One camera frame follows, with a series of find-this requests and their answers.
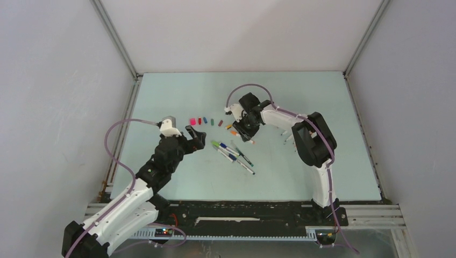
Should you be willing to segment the green gel pen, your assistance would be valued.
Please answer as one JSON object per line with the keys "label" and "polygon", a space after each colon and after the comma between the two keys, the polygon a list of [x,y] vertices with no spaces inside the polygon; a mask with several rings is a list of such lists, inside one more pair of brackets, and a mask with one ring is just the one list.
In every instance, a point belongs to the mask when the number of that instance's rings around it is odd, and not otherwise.
{"label": "green gel pen", "polygon": [[236,152],[239,153],[239,155],[251,166],[253,167],[254,164],[247,158],[247,156],[239,149],[239,147],[234,143],[234,141],[231,141],[232,146],[235,148]]}

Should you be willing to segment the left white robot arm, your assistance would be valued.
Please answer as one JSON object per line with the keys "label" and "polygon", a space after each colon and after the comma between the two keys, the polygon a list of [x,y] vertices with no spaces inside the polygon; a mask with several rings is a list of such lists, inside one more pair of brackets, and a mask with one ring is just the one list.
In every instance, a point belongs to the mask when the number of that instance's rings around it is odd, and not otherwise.
{"label": "left white robot arm", "polygon": [[160,122],[160,141],[151,158],[133,175],[115,199],[82,223],[72,221],[65,230],[63,257],[110,257],[142,227],[163,224],[170,217],[169,202],[158,192],[170,181],[185,155],[204,149],[205,132],[186,126],[187,139],[173,126]]}

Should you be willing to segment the grey capped marker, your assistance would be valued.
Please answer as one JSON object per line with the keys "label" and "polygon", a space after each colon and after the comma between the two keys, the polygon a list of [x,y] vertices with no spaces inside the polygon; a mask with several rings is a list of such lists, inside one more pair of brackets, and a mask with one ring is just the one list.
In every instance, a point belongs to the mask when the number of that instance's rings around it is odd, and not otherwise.
{"label": "grey capped marker", "polygon": [[234,159],[232,159],[226,152],[224,152],[223,150],[221,150],[219,147],[217,146],[213,146],[213,148],[218,152],[220,153],[223,157],[225,157],[226,159],[228,159],[231,163],[234,163]]}

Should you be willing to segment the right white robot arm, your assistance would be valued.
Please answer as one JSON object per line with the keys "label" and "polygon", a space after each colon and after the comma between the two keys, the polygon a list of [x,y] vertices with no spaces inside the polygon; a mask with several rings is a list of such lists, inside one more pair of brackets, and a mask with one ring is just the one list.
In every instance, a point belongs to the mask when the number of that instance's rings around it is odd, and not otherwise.
{"label": "right white robot arm", "polygon": [[300,159],[315,170],[312,201],[318,206],[312,211],[313,219],[318,224],[328,224],[334,218],[331,206],[334,206],[336,196],[330,170],[337,143],[323,116],[318,112],[295,114],[270,100],[260,102],[252,93],[242,96],[237,104],[226,105],[224,110],[233,115],[233,127],[244,142],[250,141],[262,125],[291,133]]}

